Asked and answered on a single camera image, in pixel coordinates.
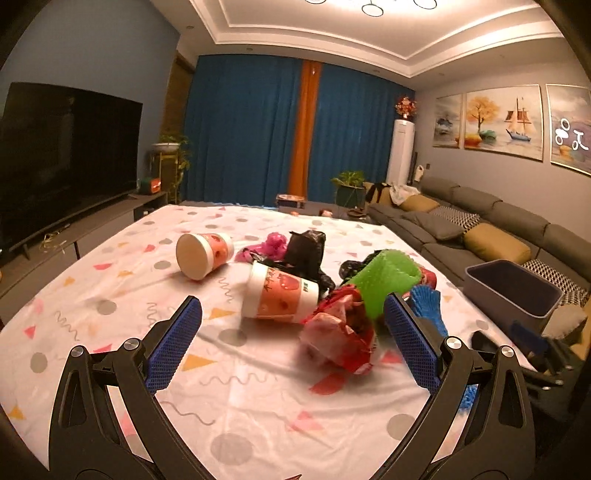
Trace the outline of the blue foam net sleeve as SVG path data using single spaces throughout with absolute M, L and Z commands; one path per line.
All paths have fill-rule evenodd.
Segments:
M 444 338 L 449 336 L 448 329 L 441 314 L 441 293 L 428 285 L 416 285 L 410 291 L 411 309 L 417 317 L 426 318 L 435 326 L 438 333 Z M 468 413 L 475 400 L 478 391 L 477 385 L 466 387 L 460 412 Z

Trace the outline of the red white plastic wrapper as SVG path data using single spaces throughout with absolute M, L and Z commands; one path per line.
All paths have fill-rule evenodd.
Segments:
M 373 369 L 377 334 L 355 285 L 332 291 L 301 323 L 301 343 L 315 355 L 352 375 Z

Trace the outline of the green foam net sleeve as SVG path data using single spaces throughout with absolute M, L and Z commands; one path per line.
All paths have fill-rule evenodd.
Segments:
M 384 303 L 390 294 L 405 294 L 421 280 L 420 267 L 410 256 L 399 250 L 383 250 L 348 284 L 359 290 L 367 317 L 375 321 L 384 314 Z

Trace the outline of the grey trash bin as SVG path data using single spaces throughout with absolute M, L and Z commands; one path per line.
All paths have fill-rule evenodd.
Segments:
M 514 322 L 541 333 L 563 297 L 558 287 L 508 260 L 467 267 L 463 293 L 505 333 Z

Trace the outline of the beige cushion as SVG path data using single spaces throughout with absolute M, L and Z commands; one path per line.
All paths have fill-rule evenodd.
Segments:
M 573 333 L 577 334 L 587 320 L 587 314 L 582 307 L 565 304 L 558 307 L 551 315 L 542 331 L 544 337 L 564 340 Z

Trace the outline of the mustard cushion near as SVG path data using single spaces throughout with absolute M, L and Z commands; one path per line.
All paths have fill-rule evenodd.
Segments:
M 505 231 L 488 223 L 481 223 L 464 235 L 468 250 L 485 261 L 508 260 L 524 264 L 532 259 L 530 247 Z

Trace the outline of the mustard cushion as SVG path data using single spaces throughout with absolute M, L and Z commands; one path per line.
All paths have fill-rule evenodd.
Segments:
M 505 231 L 488 223 L 481 223 L 464 235 L 468 250 L 485 261 L 508 260 L 524 264 L 532 259 L 530 247 Z
M 438 201 L 418 194 L 408 197 L 401 203 L 400 208 L 405 212 L 431 212 L 440 206 L 441 204 Z

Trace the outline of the grey sectional sofa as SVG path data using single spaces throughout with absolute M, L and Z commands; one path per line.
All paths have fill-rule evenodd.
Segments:
M 406 212 L 400 208 L 401 203 L 394 203 L 390 185 L 367 183 L 365 187 L 370 218 L 392 230 L 435 265 L 454 285 L 464 284 L 467 267 L 487 262 L 467 249 L 464 244 L 466 233 L 457 240 L 439 242 L 423 228 L 403 219 L 402 215 Z M 492 194 L 460 186 L 450 180 L 428 178 L 412 195 L 418 194 L 438 201 L 441 206 L 478 214 L 481 217 L 480 224 L 491 224 L 527 244 L 532 259 L 520 265 L 563 292 L 558 307 L 574 304 L 586 312 L 584 327 L 562 341 L 569 344 L 580 358 L 587 356 L 590 351 L 589 241 Z

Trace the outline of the black white patterned cushion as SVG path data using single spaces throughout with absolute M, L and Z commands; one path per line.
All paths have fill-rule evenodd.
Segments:
M 481 217 L 478 214 L 465 212 L 448 206 L 439 206 L 431 210 L 430 214 L 448 220 L 454 225 L 461 227 L 464 233 L 475 228 L 481 222 Z

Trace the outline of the grey cushion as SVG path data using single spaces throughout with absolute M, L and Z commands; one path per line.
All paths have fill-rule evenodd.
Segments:
M 429 212 L 406 212 L 402 218 L 423 228 L 439 242 L 457 240 L 464 235 L 461 226 Z

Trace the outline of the grey tv cabinet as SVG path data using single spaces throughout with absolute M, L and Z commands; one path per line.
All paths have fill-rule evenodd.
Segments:
M 167 203 L 164 192 L 128 194 L 53 225 L 1 258 L 1 324 L 104 241 Z

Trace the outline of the patterned white tablecloth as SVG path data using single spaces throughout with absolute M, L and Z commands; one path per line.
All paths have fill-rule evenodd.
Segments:
M 83 242 L 80 258 L 38 291 L 1 334 L 1 404 L 41 461 L 66 357 L 76 345 L 118 348 L 169 318 L 187 296 L 204 320 L 167 389 L 157 394 L 185 443 L 219 479 L 367 479 L 428 399 L 391 339 L 366 375 L 304 350 L 296 325 L 242 318 L 249 265 L 231 262 L 194 282 L 178 238 L 223 233 L 236 248 L 273 232 L 325 233 L 322 269 L 408 245 L 383 226 L 237 206 L 166 206 Z

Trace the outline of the small black plastic bag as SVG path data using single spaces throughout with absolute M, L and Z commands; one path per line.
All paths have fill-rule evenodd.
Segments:
M 367 267 L 375 257 L 381 253 L 381 250 L 375 250 L 372 254 L 368 255 L 363 261 L 359 260 L 346 260 L 339 266 L 339 277 L 342 279 L 342 284 L 349 282 L 356 274 L 360 273 L 363 268 Z

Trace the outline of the mustard cushion far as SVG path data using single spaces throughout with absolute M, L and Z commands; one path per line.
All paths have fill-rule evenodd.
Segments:
M 401 203 L 400 208 L 405 212 L 431 212 L 440 206 L 441 204 L 438 201 L 418 194 L 408 197 Z

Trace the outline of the pink white paper cup far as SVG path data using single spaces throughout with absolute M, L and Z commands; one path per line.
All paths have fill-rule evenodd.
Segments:
M 235 255 L 231 238 L 222 233 L 182 234 L 175 246 L 180 271 L 189 279 L 200 281 Z

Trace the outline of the pink white paper cup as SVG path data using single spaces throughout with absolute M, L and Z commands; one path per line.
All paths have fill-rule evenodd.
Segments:
M 255 262 L 246 282 L 242 316 L 301 323 L 318 305 L 318 284 Z
M 222 233 L 182 234 L 175 246 L 180 271 L 189 279 L 200 281 L 235 255 L 231 238 Z

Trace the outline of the pink white paper cup near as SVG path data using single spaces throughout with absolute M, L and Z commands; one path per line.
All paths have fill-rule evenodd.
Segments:
M 246 282 L 242 316 L 301 323 L 318 305 L 318 284 L 255 262 Z

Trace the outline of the sailboat tree painting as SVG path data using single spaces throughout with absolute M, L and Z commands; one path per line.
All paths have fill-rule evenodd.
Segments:
M 543 105 L 538 84 L 468 92 L 464 148 L 543 161 Z

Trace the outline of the white standing air conditioner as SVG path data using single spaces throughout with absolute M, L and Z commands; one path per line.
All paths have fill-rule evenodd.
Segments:
M 393 139 L 386 181 L 391 185 L 407 183 L 414 151 L 415 124 L 409 120 L 394 122 Z

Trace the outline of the left landscape painting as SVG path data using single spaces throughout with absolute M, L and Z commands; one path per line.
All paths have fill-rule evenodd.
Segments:
M 435 101 L 433 146 L 459 148 L 462 124 L 463 96 L 439 97 Z

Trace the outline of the landscape painting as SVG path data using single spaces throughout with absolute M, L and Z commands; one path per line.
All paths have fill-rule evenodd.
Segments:
M 462 124 L 463 96 L 439 97 L 435 101 L 433 146 L 459 148 Z
M 582 86 L 547 84 L 551 163 L 589 176 L 590 90 Z

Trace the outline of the right landscape painting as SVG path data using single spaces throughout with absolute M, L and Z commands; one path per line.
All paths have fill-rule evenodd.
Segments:
M 547 84 L 551 163 L 589 176 L 590 90 L 582 86 Z

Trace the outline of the potted green plant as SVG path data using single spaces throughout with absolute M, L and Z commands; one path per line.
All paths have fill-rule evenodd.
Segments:
M 335 204 L 348 209 L 362 209 L 366 199 L 365 174 L 360 170 L 342 171 L 332 178 Z

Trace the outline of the pink plastic bag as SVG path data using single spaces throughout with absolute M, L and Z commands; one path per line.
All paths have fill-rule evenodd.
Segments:
M 240 249 L 235 254 L 236 262 L 252 262 L 256 258 L 283 260 L 287 252 L 287 237 L 273 232 L 267 235 L 266 240 L 259 244 L 249 245 Z

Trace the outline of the black flat television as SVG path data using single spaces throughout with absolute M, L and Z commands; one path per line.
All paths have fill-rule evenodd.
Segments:
M 11 84 L 1 118 L 1 248 L 133 191 L 142 103 Z

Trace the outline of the plant on wooden stand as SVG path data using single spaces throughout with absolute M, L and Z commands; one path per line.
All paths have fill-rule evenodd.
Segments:
M 182 134 L 161 134 L 150 150 L 150 173 L 160 179 L 169 203 L 181 202 L 181 185 L 190 168 L 189 140 Z

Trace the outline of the red flower decoration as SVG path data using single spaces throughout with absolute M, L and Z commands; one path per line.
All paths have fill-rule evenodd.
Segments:
M 401 119 L 408 121 L 414 120 L 418 110 L 416 100 L 409 96 L 401 97 L 396 105 L 394 105 L 394 108 Z

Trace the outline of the blue curtains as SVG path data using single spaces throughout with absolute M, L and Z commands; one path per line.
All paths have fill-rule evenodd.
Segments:
M 198 59 L 184 118 L 191 147 L 186 199 L 271 206 L 287 193 L 303 63 L 269 55 Z M 332 178 L 342 171 L 383 181 L 399 117 L 394 105 L 414 95 L 381 77 L 322 63 L 306 198 L 331 202 Z

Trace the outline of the orange curtain strip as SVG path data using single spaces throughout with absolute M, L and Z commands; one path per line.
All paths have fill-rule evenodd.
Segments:
M 301 85 L 295 118 L 294 148 L 287 183 L 287 193 L 304 198 L 308 196 L 311 142 L 314 138 L 321 76 L 321 62 L 304 60 L 301 67 Z

